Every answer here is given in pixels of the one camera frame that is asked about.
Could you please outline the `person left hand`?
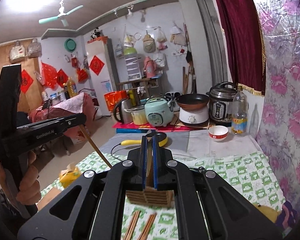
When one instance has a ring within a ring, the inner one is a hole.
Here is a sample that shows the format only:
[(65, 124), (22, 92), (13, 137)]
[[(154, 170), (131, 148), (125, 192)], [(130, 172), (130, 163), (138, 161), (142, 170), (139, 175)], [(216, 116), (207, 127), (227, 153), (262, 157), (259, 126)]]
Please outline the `person left hand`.
[(2, 164), (0, 163), (0, 185), (10, 203), (17, 208), (17, 204), (22, 205), (36, 205), (40, 201), (42, 195), (40, 192), (40, 183), (37, 180), (38, 170), (32, 165), (36, 160), (36, 154), (33, 151), (28, 152), (29, 166), (27, 172), (24, 174), (23, 179), (20, 182), (19, 192), (16, 197), (13, 198), (8, 186), (6, 184), (6, 174)]

